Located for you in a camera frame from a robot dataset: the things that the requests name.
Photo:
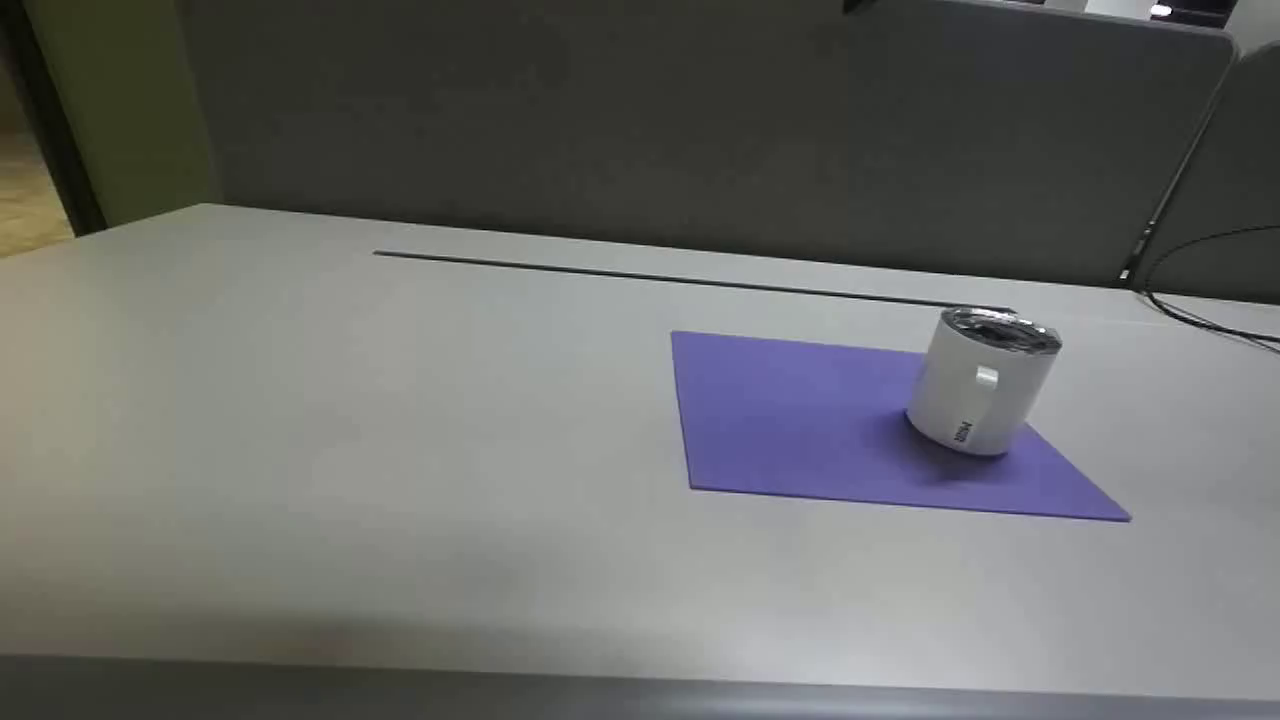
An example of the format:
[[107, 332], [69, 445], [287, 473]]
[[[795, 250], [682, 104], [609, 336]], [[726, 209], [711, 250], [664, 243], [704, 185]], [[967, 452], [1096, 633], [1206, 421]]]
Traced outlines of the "white cylindrical cup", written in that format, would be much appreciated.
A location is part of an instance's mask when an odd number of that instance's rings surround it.
[[1029, 315], [942, 310], [909, 399], [909, 424], [961, 456], [1004, 456], [1062, 339]]

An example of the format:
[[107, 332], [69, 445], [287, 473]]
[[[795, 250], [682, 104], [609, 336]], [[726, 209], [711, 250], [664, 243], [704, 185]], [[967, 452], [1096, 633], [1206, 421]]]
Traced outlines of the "purple rectangular mat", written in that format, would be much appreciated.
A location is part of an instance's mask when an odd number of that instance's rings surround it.
[[670, 336], [682, 469], [695, 492], [1129, 524], [1037, 427], [976, 460], [925, 441], [902, 409], [918, 352]]

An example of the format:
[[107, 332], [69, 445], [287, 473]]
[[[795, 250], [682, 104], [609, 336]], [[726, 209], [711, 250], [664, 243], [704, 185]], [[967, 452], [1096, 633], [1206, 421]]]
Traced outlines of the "grey side partition panel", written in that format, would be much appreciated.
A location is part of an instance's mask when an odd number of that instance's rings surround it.
[[1159, 291], [1280, 301], [1280, 46], [1227, 73], [1139, 281]]

